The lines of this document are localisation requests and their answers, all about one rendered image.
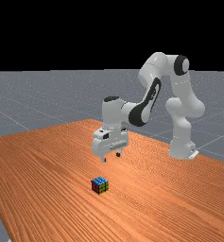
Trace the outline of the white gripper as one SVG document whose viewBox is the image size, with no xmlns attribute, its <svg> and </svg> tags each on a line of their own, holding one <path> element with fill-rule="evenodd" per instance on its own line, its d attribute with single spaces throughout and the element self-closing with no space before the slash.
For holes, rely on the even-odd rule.
<svg viewBox="0 0 224 242">
<path fill-rule="evenodd" d="M 107 130 L 100 128 L 93 133 L 93 137 L 93 154 L 99 156 L 102 163 L 107 162 L 107 153 L 117 151 L 116 156 L 121 157 L 123 148 L 129 145 L 129 134 L 125 126 Z"/>
</svg>

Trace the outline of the many-coloured puzzle cube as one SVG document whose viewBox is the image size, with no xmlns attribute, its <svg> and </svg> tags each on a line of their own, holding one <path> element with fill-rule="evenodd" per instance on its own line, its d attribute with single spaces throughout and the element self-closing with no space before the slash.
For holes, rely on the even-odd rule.
<svg viewBox="0 0 224 242">
<path fill-rule="evenodd" d="M 109 190 L 109 182 L 103 177 L 99 176 L 91 180 L 92 190 L 98 195 Z"/>
</svg>

